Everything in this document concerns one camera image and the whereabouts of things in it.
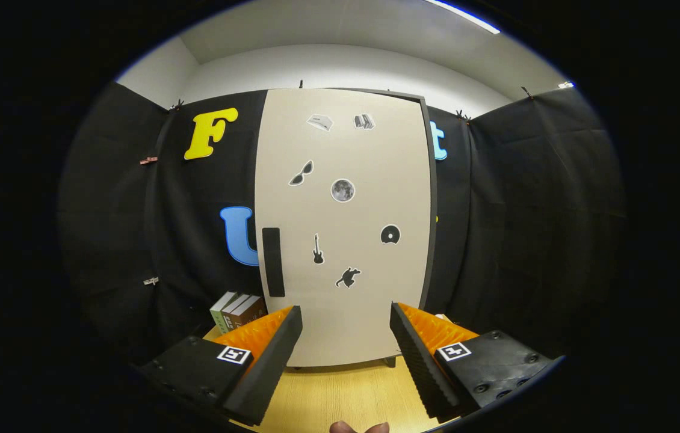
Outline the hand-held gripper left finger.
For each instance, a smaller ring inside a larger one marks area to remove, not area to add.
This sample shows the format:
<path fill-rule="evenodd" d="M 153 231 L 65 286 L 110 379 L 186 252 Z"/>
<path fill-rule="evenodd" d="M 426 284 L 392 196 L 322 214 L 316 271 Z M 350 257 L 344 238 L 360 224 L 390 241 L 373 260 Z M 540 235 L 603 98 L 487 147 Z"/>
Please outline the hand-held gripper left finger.
<path fill-rule="evenodd" d="M 138 370 L 195 411 L 258 426 L 302 329 L 289 306 L 212 340 L 188 336 Z"/>

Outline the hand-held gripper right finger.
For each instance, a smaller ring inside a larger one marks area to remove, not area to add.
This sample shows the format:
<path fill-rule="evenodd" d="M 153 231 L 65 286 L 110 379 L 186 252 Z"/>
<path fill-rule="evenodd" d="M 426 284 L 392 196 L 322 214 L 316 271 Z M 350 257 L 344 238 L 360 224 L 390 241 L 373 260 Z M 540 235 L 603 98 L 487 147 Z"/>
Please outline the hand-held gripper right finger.
<path fill-rule="evenodd" d="M 501 405 L 560 364 L 503 331 L 477 334 L 403 302 L 392 302 L 389 327 L 426 414 L 441 423 Z"/>

